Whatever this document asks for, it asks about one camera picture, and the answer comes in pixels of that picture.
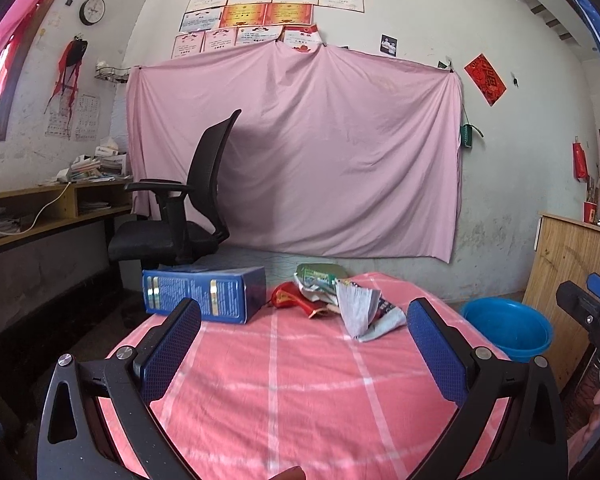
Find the person right hand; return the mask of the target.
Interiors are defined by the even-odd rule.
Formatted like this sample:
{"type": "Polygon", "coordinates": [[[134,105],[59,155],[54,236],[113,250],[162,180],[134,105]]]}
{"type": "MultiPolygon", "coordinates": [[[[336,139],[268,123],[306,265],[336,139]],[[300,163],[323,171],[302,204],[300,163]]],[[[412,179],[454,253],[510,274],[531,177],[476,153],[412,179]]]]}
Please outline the person right hand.
{"type": "Polygon", "coordinates": [[[596,441],[596,432],[600,430],[600,390],[596,392],[593,404],[594,410],[588,419],[588,423],[568,439],[569,469],[572,469],[580,462],[580,458],[584,452],[596,441]]]}

